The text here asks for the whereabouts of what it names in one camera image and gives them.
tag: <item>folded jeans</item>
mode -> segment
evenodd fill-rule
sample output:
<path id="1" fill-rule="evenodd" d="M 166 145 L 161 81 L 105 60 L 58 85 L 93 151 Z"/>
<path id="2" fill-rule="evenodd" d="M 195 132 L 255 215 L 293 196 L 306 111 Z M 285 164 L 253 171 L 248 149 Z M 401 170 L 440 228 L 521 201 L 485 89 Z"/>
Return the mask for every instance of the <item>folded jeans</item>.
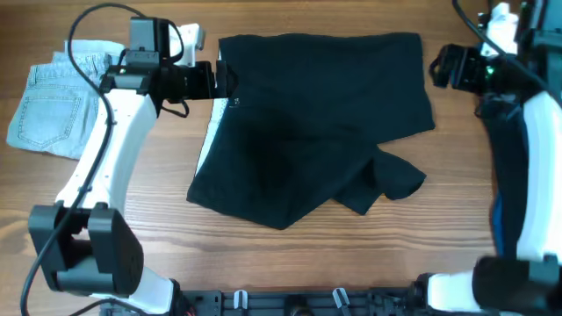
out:
<path id="1" fill-rule="evenodd" d="M 112 56 L 104 52 L 76 52 L 75 60 L 95 84 L 112 64 Z M 52 63 L 31 67 L 6 141 L 12 147 L 79 159 L 96 122 L 98 99 L 68 56 L 54 53 Z"/>

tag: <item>black shirt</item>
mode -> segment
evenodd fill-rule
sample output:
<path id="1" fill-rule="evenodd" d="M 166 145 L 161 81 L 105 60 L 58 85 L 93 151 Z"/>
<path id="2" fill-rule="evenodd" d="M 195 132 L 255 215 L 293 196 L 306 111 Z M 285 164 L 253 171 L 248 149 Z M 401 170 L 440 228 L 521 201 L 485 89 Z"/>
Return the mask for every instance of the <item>black shirt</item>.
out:
<path id="1" fill-rule="evenodd" d="M 417 34 L 220 40 L 239 85 L 188 200 L 286 228 L 334 198 L 365 214 L 425 175 L 377 144 L 435 128 Z"/>

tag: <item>wooden table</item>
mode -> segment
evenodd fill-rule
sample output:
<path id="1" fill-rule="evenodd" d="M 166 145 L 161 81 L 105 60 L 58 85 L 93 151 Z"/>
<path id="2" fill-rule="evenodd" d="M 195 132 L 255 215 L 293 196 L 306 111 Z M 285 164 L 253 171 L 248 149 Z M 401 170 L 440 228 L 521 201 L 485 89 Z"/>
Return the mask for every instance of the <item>wooden table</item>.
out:
<path id="1" fill-rule="evenodd" d="M 484 2 L 465 1 L 475 17 Z M 3 0 L 0 4 L 0 138 L 22 96 L 29 67 L 47 63 L 76 16 L 91 0 Z M 181 1 L 138 0 L 149 16 L 207 30 L 200 60 L 214 60 L 218 39 L 235 34 L 307 32 L 334 36 L 419 32 L 425 67 L 449 43 L 476 42 L 444 0 Z M 77 38 L 127 44 L 128 15 L 94 13 Z M 151 269 L 184 289 L 280 291 L 364 289 L 408 285 L 423 272 L 470 269 L 493 253 L 489 212 L 493 198 L 491 154 L 485 130 L 472 112 L 471 94 L 434 88 L 434 131 L 382 146 L 428 174 L 412 197 L 380 198 L 367 216 L 327 201 L 284 231 L 223 216 L 185 201 L 210 117 L 210 101 L 191 103 L 191 115 L 162 115 L 150 132 L 131 179 L 126 220 L 144 247 Z M 53 203 L 75 161 L 35 154 L 0 142 L 0 315 L 18 314 L 18 301 L 35 257 L 27 232 L 29 211 Z M 31 314 L 62 315 L 88 298 L 52 293 L 39 273 Z"/>

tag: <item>black cable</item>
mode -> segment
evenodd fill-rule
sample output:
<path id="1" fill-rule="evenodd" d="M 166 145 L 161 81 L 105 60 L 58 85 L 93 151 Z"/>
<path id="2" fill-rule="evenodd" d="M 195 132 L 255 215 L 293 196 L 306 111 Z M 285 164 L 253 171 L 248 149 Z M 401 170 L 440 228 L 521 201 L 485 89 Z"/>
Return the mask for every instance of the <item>black cable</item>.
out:
<path id="1" fill-rule="evenodd" d="M 180 111 L 176 111 L 176 110 L 172 110 L 169 109 L 167 107 L 164 107 L 164 105 L 162 106 L 162 109 L 165 110 L 168 113 L 172 113 L 180 118 L 187 118 L 188 115 L 190 115 L 190 108 L 189 106 L 187 106 L 187 103 L 185 103 L 185 100 L 182 100 L 182 105 L 184 106 L 184 112 L 181 113 Z"/>
<path id="2" fill-rule="evenodd" d="M 459 15 L 459 17 L 465 22 L 466 26 L 471 29 L 471 31 L 478 36 L 478 38 L 484 42 L 486 42 L 491 48 L 493 48 L 498 54 L 505 59 L 507 62 L 514 65 L 522 74 L 526 75 L 529 79 L 534 81 L 542 90 L 548 92 L 549 95 L 558 103 L 558 105 L 562 108 L 562 97 L 560 97 L 560 91 L 556 91 L 555 89 L 551 88 L 548 83 L 546 83 L 541 77 L 537 74 L 533 73 L 532 71 L 528 70 L 525 65 L 523 65 L 520 61 L 513 58 L 512 56 L 508 55 L 501 47 L 497 46 L 490 38 L 488 38 L 484 33 L 482 33 L 476 25 L 466 16 L 463 9 L 458 5 L 458 0 L 452 0 L 453 8 Z"/>
<path id="3" fill-rule="evenodd" d="M 119 54 L 119 61 L 117 61 L 117 66 L 121 66 L 121 63 L 123 63 L 123 59 L 125 58 L 126 52 L 129 51 L 129 48 L 124 48 L 121 51 L 121 54 Z"/>
<path id="4" fill-rule="evenodd" d="M 27 311 L 27 299 L 29 298 L 29 291 L 32 287 L 33 279 L 35 278 L 35 275 L 37 274 L 37 271 L 39 270 L 39 266 L 41 265 L 41 262 L 43 261 L 43 258 L 45 257 L 47 251 L 53 245 L 54 241 L 61 234 L 62 230 L 64 230 L 66 228 L 66 226 L 68 225 L 68 221 L 70 220 L 70 215 L 73 212 L 76 211 L 78 205 L 82 202 L 84 196 L 90 190 L 91 181 L 92 181 L 94 175 L 96 174 L 97 167 L 99 167 L 100 162 L 104 158 L 104 153 L 105 153 L 105 150 L 107 149 L 107 145 L 109 143 L 109 139 L 110 139 L 111 134 L 112 134 L 112 128 L 113 128 L 112 107 L 111 107 L 109 101 L 107 100 L 107 98 L 104 96 L 104 94 L 98 88 L 98 86 L 96 86 L 96 84 L 94 82 L 92 82 L 91 79 L 89 79 L 89 77 L 86 74 L 84 74 L 84 72 L 78 67 L 78 65 L 76 64 L 76 61 L 74 60 L 74 56 L 72 54 L 72 38 L 74 37 L 76 27 L 78 26 L 80 21 L 82 21 L 82 19 L 84 17 L 86 17 L 88 14 L 90 14 L 91 12 L 102 9 L 102 8 L 106 8 L 106 7 L 114 7 L 114 8 L 125 9 L 125 10 L 128 10 L 128 11 L 132 12 L 132 13 L 135 13 L 136 15 L 138 15 L 140 17 L 143 17 L 143 18 L 145 17 L 145 15 L 142 14 L 140 11 L 137 11 L 137 10 L 135 10 L 133 8 L 130 8 L 130 7 L 128 7 L 126 5 L 123 5 L 123 4 L 98 4 L 98 5 L 95 5 L 91 8 L 89 8 L 89 9 L 87 9 L 86 11 L 84 11 L 80 16 L 78 16 L 78 18 L 76 18 L 75 22 L 70 27 L 70 33 L 68 35 L 68 57 L 70 59 L 70 63 L 72 63 L 72 66 L 74 67 L 76 72 L 89 84 L 89 86 L 94 91 L 96 91 L 96 93 L 102 99 L 102 102 L 104 103 L 104 106 L 105 106 L 105 111 L 107 112 L 107 121 L 105 122 L 106 129 L 105 129 L 104 138 L 102 140 L 102 144 L 101 144 L 99 150 L 97 151 L 96 158 L 95 158 L 94 162 L 92 163 L 92 166 L 90 168 L 90 171 L 88 172 L 88 175 L 84 179 L 82 187 L 80 187 L 80 189 L 78 191 L 78 195 L 76 196 L 76 200 L 72 203 L 69 210 L 62 217 L 61 222 L 54 229 L 53 233 L 51 233 L 51 235 L 49 236 L 47 242 L 45 243 L 45 246 L 43 246 L 43 248 L 40 250 L 39 254 L 37 255 L 37 258 L 35 258 L 35 261 L 33 262 L 33 265 L 29 270 L 29 274 L 27 275 L 27 278 L 25 279 L 24 288 L 22 290 L 21 298 L 19 300 L 19 308 L 20 308 L 21 314 L 23 316 L 29 315 L 29 312 Z"/>
<path id="5" fill-rule="evenodd" d="M 105 303 L 109 303 L 109 304 L 114 304 L 114 305 L 119 305 L 119 306 L 125 307 L 127 310 L 132 311 L 132 312 L 136 312 L 136 313 L 138 313 L 140 316 L 148 316 L 148 314 L 145 313 L 145 312 L 143 312 L 140 308 L 134 307 L 134 306 L 129 305 L 129 304 L 127 304 L 127 303 L 120 302 L 120 301 L 118 301 L 118 300 L 115 299 L 115 298 L 100 299 L 100 300 L 98 300 L 97 302 L 94 302 L 94 303 L 92 303 L 92 304 L 90 304 L 90 305 L 87 305 L 86 307 L 84 307 L 83 309 L 81 309 L 81 310 L 79 310 L 79 311 L 76 311 L 76 312 L 71 313 L 69 316 L 79 316 L 79 315 L 82 315 L 82 314 L 84 314 L 85 312 L 89 311 L 90 309 L 92 309 L 92 308 L 94 308 L 94 307 L 96 307 L 96 306 L 100 306 L 100 305 L 105 304 Z"/>

